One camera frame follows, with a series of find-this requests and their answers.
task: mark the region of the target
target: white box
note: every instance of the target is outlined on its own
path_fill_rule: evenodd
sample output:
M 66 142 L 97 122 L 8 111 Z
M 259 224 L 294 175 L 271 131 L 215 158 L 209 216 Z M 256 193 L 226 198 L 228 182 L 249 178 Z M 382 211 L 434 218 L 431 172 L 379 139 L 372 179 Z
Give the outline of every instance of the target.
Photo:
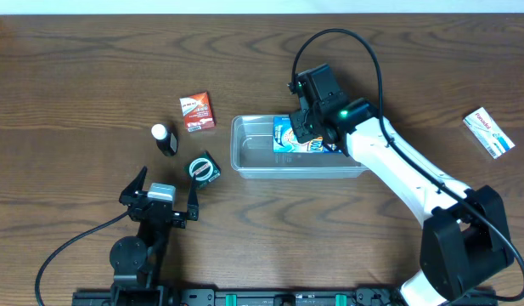
M 496 121 L 488 115 L 484 107 L 470 113 L 464 118 L 464 123 L 494 159 L 515 146 L 499 128 Z

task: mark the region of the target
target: wood grain surface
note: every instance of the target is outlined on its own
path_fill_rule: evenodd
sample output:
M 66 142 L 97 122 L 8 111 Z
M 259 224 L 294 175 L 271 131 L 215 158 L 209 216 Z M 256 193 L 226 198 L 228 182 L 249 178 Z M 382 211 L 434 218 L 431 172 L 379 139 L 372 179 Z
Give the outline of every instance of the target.
M 223 175 L 199 193 L 200 221 L 172 233 L 169 284 L 352 288 L 411 277 L 420 226 L 374 174 L 249 180 L 230 166 L 232 119 L 295 110 L 286 83 L 296 50 L 330 27 L 375 48 L 386 114 L 412 146 L 471 187 L 500 193 L 524 256 L 524 15 L 0 16 L 0 305 L 35 304 L 42 262 L 124 212 L 118 195 L 143 165 L 145 188 L 175 184 L 184 209 L 183 167 L 204 150 Z M 376 99 L 357 42 L 321 37 L 298 70 L 324 62 L 352 96 Z M 217 127 L 187 133 L 178 99 L 202 91 Z M 462 122 L 479 106 L 516 143 L 498 160 Z M 156 148 L 157 122 L 178 126 L 177 156 Z M 42 278 L 47 305 L 107 288 L 110 248 L 137 227 L 122 220 L 62 252 Z M 510 295 L 521 282 L 513 266 L 487 284 Z

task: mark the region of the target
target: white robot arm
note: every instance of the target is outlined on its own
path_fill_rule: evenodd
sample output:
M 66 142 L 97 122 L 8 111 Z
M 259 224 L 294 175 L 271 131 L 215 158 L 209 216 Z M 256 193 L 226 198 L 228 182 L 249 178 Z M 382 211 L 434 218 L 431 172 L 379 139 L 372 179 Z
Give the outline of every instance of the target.
M 409 158 L 433 177 L 439 178 L 441 183 L 456 194 L 466 198 L 464 191 L 469 189 L 467 184 L 450 177 L 434 166 L 405 142 L 387 119 L 384 119 L 384 122 L 386 131 L 395 139 L 395 144 Z M 374 117 L 360 123 L 356 126 L 356 131 L 347 135 L 347 147 L 351 158 L 363 163 L 382 179 L 413 212 L 420 226 L 431 217 L 431 211 L 435 207 L 446 209 L 456 204 L 456 200 L 438 190 L 387 144 L 380 130 L 379 119 Z M 414 306 L 437 306 L 446 301 L 431 286 L 422 270 L 403 284 L 401 293 L 405 301 Z
M 379 108 L 367 99 L 354 101 L 341 89 L 326 64 L 296 74 L 307 45 L 327 33 L 355 38 L 373 60 Z M 509 267 L 516 258 L 524 277 L 524 260 L 510 242 L 503 200 L 484 186 L 473 190 L 434 166 L 401 138 L 384 117 L 382 73 L 375 51 L 358 34 L 345 29 L 323 30 L 309 38 L 292 66 L 290 92 L 300 109 L 290 113 L 300 143 L 322 137 L 324 147 L 335 145 L 346 156 L 371 169 L 408 206 L 422 227 L 422 270 L 401 287 L 409 306 L 437 306 L 453 302 L 475 286 Z M 470 227 L 461 230 L 458 223 Z M 514 297 L 491 298 L 517 301 Z

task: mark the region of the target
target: black cable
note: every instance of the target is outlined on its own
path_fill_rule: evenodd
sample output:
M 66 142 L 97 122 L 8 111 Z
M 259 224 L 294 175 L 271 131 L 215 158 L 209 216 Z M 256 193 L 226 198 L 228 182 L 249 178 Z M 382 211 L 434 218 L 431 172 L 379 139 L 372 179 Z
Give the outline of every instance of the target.
M 357 33 L 354 33 L 349 30 L 345 29 L 328 29 L 323 30 L 317 34 L 314 34 L 309 40 L 307 40 L 303 46 L 299 49 L 297 52 L 296 58 L 294 59 L 294 65 L 292 66 L 292 89 L 295 92 L 296 88 L 296 67 L 297 67 L 297 61 L 300 58 L 301 53 L 303 50 L 307 47 L 309 43 L 311 43 L 314 39 L 317 37 L 320 37 L 327 33 L 343 33 L 347 34 L 348 36 L 356 38 L 359 42 L 363 44 L 363 46 L 367 49 L 369 52 L 369 55 L 371 55 L 371 59 L 373 60 L 373 64 L 375 65 L 375 70 L 377 74 L 377 83 L 379 87 L 379 124 L 380 124 L 380 130 L 382 131 L 382 134 L 384 135 L 384 138 L 388 142 L 388 144 L 396 151 L 396 153 L 403 158 L 405 162 L 407 162 L 414 170 L 418 171 L 423 177 L 425 177 L 430 183 L 434 184 L 439 190 L 446 193 L 448 196 L 455 199 L 459 204 L 463 205 L 468 211 L 470 211 L 471 214 L 473 214 L 476 218 L 478 218 L 483 224 L 485 224 L 488 228 L 490 228 L 498 237 L 501 239 L 501 241 L 505 244 L 505 246 L 510 250 L 510 252 L 513 254 L 513 256 L 516 258 L 516 262 L 520 266 L 520 269 L 522 271 L 522 276 L 524 278 L 524 259 L 522 258 L 521 254 L 518 252 L 518 250 L 515 248 L 515 246 L 497 229 L 490 221 L 488 221 L 484 216 L 482 216 L 474 207 L 472 207 L 469 203 L 464 201 L 459 195 L 456 195 L 454 192 L 452 192 L 450 189 L 448 189 L 443 183 L 439 182 L 436 178 L 433 178 L 427 171 L 425 171 L 423 168 L 421 168 L 419 165 L 417 165 L 414 161 L 412 161 L 408 156 L 405 155 L 397 147 L 397 145 L 394 143 L 394 139 L 390 137 L 388 132 L 386 131 L 386 127 L 384 125 L 384 109 L 383 109 L 383 98 L 382 98 L 382 73 L 380 72 L 379 67 L 379 61 L 377 59 L 377 56 L 375 55 L 375 51 L 369 46 L 369 44 L 360 37 Z M 493 298 L 499 301 L 504 302 L 516 302 L 524 298 L 524 287 L 522 288 L 522 291 L 515 295 L 514 297 L 500 297 L 498 295 L 493 294 L 481 294 L 487 298 Z
M 54 251 L 52 254 L 50 254 L 50 256 L 48 256 L 47 260 L 42 264 L 41 268 L 39 269 L 39 273 L 37 273 L 37 278 L 35 279 L 35 298 L 37 299 L 37 303 L 39 304 L 39 306 L 44 306 L 44 303 L 42 302 L 42 298 L 41 298 L 41 289 L 40 289 L 42 272 L 44 272 L 44 270 L 47 268 L 48 264 L 50 264 L 52 259 L 54 259 L 56 257 L 56 255 L 58 255 L 60 252 L 62 252 L 66 247 L 68 247 L 71 244 L 73 244 L 73 242 L 79 241 L 81 238 L 84 238 L 87 235 L 95 233 L 98 230 L 104 229 L 107 226 L 112 225 L 112 224 L 120 221 L 122 218 L 126 217 L 128 214 L 129 214 L 129 211 L 124 212 L 120 216 L 110 220 L 107 223 L 101 224 L 101 225 L 99 225 L 99 226 L 97 226 L 97 227 L 95 227 L 95 228 L 93 228 L 91 230 L 85 231 L 84 233 L 82 233 L 82 234 L 72 238 L 71 240 L 67 241 L 66 243 L 64 243 L 62 246 L 60 246 L 58 249 L 56 249 L 56 251 Z

